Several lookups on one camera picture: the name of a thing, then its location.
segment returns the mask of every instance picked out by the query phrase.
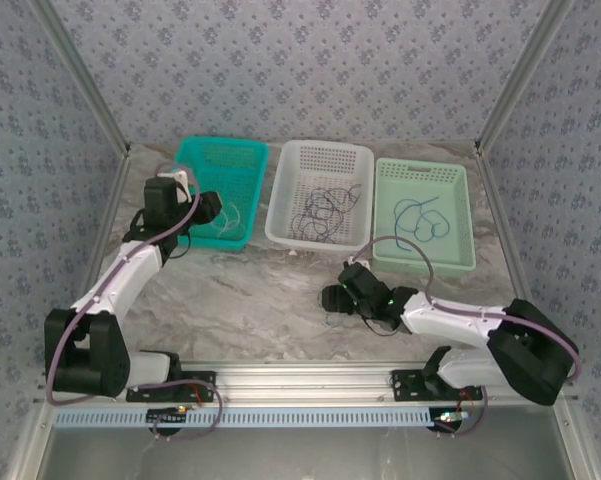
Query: teal basket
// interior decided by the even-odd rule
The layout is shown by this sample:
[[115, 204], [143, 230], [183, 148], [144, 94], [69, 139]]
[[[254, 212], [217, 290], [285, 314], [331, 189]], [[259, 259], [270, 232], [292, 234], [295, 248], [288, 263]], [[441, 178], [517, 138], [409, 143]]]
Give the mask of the teal basket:
[[[250, 140], [189, 137], [182, 142], [176, 163], [193, 170], [201, 192], [218, 192], [222, 201], [213, 222], [189, 229], [192, 246], [232, 252], [244, 248], [253, 231], [268, 156], [266, 144]], [[189, 240], [180, 236], [178, 243], [186, 247]]]
[[[476, 267], [467, 171], [461, 165], [381, 158], [376, 164], [374, 238], [398, 235], [416, 243], [437, 276]], [[393, 240], [373, 246], [374, 267], [426, 272], [420, 255]]]

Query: patterned wallpaper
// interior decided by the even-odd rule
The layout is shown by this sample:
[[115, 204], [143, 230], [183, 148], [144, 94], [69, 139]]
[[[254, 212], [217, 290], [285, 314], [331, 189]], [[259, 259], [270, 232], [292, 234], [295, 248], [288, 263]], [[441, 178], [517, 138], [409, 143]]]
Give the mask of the patterned wallpaper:
[[577, 0], [489, 154], [534, 298], [582, 347], [601, 445], [601, 0]]
[[53, 0], [127, 140], [474, 139], [547, 0]]
[[117, 162], [26, 0], [0, 1], [0, 478], [43, 380], [42, 323], [76, 296]]

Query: white basket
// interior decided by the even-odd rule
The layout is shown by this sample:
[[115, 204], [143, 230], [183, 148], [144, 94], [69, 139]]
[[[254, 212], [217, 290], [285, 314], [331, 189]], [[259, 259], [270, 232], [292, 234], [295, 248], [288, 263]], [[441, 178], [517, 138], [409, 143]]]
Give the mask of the white basket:
[[[373, 153], [366, 147], [338, 142], [292, 140], [282, 147], [273, 182], [265, 234], [270, 240], [299, 250], [353, 252], [371, 235], [373, 207]], [[300, 221], [312, 192], [321, 189], [334, 195], [351, 190], [357, 197], [350, 211], [329, 223], [329, 238], [311, 238], [311, 228], [301, 234]]]

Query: black mounting plate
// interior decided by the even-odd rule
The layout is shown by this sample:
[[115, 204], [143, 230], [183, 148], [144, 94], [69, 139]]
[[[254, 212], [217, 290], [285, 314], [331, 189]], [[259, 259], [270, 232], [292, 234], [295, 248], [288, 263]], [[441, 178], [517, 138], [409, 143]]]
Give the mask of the black mounting plate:
[[[211, 371], [183, 371], [178, 380], [202, 380], [215, 386], [216, 372]], [[198, 395], [201, 403], [212, 403], [213, 392], [206, 387], [197, 385]], [[127, 403], [164, 403], [175, 402], [191, 404], [198, 402], [198, 396], [193, 385], [178, 385], [171, 388], [159, 388], [151, 390], [127, 390]]]
[[[441, 394], [436, 395], [425, 384], [422, 370], [394, 370], [391, 372], [391, 388], [393, 399], [396, 402], [427, 402], [427, 401], [452, 401], [467, 400], [461, 397], [460, 389], [449, 387]], [[473, 400], [482, 400], [482, 389], [479, 387], [465, 387]]]
[[182, 424], [187, 420], [187, 413], [179, 412], [175, 407], [154, 408], [147, 410], [145, 421], [153, 424], [156, 420], [159, 420], [160, 423], [169, 423], [174, 425], [174, 427], [156, 428], [158, 435], [170, 437], [171, 435], [175, 435], [182, 430], [182, 428], [178, 428], [176, 425]]

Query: white plastic arm segment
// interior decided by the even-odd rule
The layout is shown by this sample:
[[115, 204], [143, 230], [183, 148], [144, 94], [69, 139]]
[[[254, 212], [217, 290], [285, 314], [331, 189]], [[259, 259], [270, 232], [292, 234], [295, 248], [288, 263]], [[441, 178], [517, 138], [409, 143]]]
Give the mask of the white plastic arm segment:
[[[502, 307], [476, 307], [438, 299], [434, 299], [434, 302], [459, 310], [503, 313]], [[437, 335], [482, 349], [487, 348], [488, 333], [502, 323], [502, 320], [471, 318], [437, 310], [429, 304], [422, 292], [411, 297], [404, 305], [401, 319], [411, 333]]]
[[509, 385], [491, 353], [476, 348], [449, 350], [440, 362], [438, 375], [453, 388]]
[[[72, 305], [72, 308], [79, 310], [92, 298], [102, 284], [102, 280], [109, 275], [115, 265], [122, 259], [126, 259], [127, 254], [140, 245], [142, 242], [132, 241], [123, 243], [116, 259], [113, 261], [107, 271], [100, 277], [100, 280], [87, 292], [87, 294]], [[102, 311], [110, 312], [116, 316], [118, 323], [122, 327], [124, 318], [131, 308], [134, 300], [144, 288], [145, 284], [160, 271], [162, 267], [162, 257], [160, 250], [155, 245], [147, 245], [133, 257], [127, 260], [127, 264], [115, 276], [113, 281], [107, 286], [100, 298], [95, 299], [96, 303], [89, 308], [87, 313], [99, 313]]]
[[170, 359], [164, 353], [129, 352], [131, 370], [125, 388], [137, 387], [147, 383], [162, 383], [169, 375]]

